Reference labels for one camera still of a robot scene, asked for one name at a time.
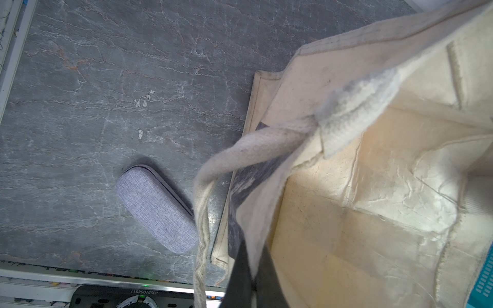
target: gray tabletop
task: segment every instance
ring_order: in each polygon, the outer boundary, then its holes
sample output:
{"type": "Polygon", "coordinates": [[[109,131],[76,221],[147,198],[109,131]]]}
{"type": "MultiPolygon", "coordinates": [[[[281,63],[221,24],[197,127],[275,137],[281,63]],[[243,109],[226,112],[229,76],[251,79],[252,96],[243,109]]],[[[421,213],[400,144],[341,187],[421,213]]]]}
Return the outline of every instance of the gray tabletop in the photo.
{"type": "MultiPolygon", "coordinates": [[[[190,204],[200,165],[242,133],[256,70],[412,13],[403,0],[38,1],[0,126],[0,260],[191,283],[195,252],[133,219],[119,175],[149,164],[190,204]]],[[[207,284],[226,283],[209,264],[207,284]]]]}

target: teal basket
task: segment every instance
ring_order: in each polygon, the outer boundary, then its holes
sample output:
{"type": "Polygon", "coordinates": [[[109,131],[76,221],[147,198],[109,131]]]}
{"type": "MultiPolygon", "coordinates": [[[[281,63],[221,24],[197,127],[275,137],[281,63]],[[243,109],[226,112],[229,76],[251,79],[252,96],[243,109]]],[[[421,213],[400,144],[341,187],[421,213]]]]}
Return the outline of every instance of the teal basket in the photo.
{"type": "Polygon", "coordinates": [[[493,308],[493,245],[469,296],[467,308],[493,308]]]}

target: white rope strap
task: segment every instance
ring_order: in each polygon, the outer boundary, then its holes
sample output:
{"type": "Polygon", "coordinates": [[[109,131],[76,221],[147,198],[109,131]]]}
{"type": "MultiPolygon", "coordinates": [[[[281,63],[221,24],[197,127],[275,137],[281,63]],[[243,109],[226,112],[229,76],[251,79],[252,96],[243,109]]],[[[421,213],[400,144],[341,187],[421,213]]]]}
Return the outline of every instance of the white rope strap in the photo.
{"type": "Polygon", "coordinates": [[[266,127],[244,136],[232,147],[212,156],[201,167],[194,180],[194,215],[199,235],[193,274],[195,308],[206,308],[205,276],[210,243],[207,204],[217,178],[225,172],[294,151],[317,126],[317,121],[311,115],[280,126],[266,127]]]}

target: black device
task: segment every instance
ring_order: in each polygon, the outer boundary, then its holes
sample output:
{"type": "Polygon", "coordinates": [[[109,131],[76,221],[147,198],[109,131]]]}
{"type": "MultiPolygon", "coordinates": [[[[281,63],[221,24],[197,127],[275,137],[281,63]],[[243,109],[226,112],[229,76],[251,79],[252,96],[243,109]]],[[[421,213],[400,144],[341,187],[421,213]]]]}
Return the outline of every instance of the black device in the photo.
{"type": "Polygon", "coordinates": [[[193,294],[82,285],[69,308],[193,308],[193,294]]]}

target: blue object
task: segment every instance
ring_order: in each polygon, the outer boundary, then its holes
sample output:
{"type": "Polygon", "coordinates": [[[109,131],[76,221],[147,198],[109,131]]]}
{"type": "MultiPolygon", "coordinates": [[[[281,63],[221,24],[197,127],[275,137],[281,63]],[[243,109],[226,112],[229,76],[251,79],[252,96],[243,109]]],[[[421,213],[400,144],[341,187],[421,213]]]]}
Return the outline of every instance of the blue object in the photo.
{"type": "Polygon", "coordinates": [[[467,308],[493,308],[493,245],[472,289],[467,308]]]}

